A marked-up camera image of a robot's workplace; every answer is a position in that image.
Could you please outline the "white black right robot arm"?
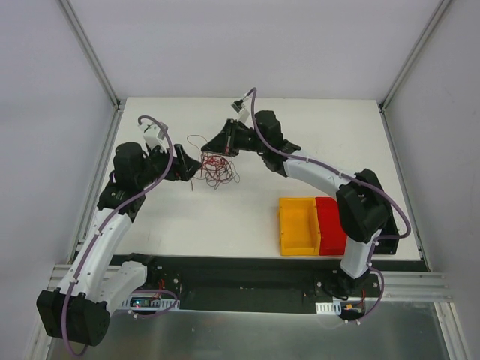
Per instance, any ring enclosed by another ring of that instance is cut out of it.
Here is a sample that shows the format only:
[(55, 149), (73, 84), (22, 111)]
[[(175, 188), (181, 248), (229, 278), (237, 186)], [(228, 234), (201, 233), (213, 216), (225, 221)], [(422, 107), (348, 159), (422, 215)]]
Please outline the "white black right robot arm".
[(241, 151), (255, 152), (273, 173), (308, 184), (333, 198), (347, 235), (337, 286), (344, 295), (354, 296), (365, 285), (363, 275), (369, 272), (374, 239), (386, 234), (392, 219), (392, 206), (376, 174), (364, 169), (355, 175), (342, 175), (333, 166), (307, 157), (299, 145), (288, 141), (271, 110), (259, 111), (254, 118), (253, 127), (226, 120), (220, 133), (201, 151), (232, 158)]

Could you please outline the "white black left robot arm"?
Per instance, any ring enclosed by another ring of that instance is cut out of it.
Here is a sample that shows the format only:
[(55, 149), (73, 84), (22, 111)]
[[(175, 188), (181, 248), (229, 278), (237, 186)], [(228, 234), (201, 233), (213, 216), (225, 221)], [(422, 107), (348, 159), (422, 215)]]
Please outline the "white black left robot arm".
[(115, 149), (113, 170), (85, 244), (59, 285), (37, 297), (38, 313), (50, 337), (96, 346), (113, 313), (134, 290), (149, 292), (158, 285), (158, 273), (141, 254), (134, 254), (109, 279), (104, 275), (145, 202), (147, 189), (161, 180), (188, 182), (201, 166), (180, 144), (165, 150), (125, 142)]

